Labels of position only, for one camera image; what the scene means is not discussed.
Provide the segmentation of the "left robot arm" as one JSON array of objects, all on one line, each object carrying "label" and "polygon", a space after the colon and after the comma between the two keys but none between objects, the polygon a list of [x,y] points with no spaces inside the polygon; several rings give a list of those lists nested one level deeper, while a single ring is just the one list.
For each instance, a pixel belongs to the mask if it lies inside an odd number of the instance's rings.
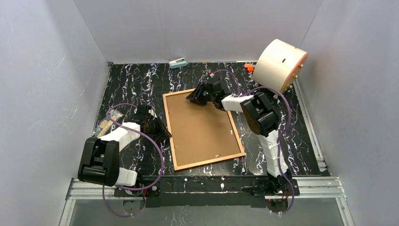
[{"label": "left robot arm", "polygon": [[[90,137],[85,141],[78,179],[108,187],[120,187],[130,191],[142,191],[154,188],[163,175],[165,168],[162,151],[156,141],[168,139],[172,134],[150,105],[133,105],[133,112],[123,123],[118,123],[107,111],[106,117],[118,125],[111,133],[101,137]],[[131,142],[143,137],[156,148],[161,158],[158,177],[150,184],[140,187],[141,181],[136,171],[120,167],[120,152]]]}]

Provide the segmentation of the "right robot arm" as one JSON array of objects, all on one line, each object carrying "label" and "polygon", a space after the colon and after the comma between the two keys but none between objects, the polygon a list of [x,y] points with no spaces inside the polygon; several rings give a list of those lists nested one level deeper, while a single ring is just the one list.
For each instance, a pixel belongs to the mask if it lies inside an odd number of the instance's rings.
[{"label": "right robot arm", "polygon": [[244,191],[253,196],[282,194],[283,200],[295,196],[292,173],[285,163],[279,144],[280,113],[268,97],[259,92],[231,94],[224,90],[220,80],[201,82],[187,97],[190,102],[205,106],[211,102],[216,109],[243,113],[251,131],[257,135],[267,163],[267,177],[256,179]]}]

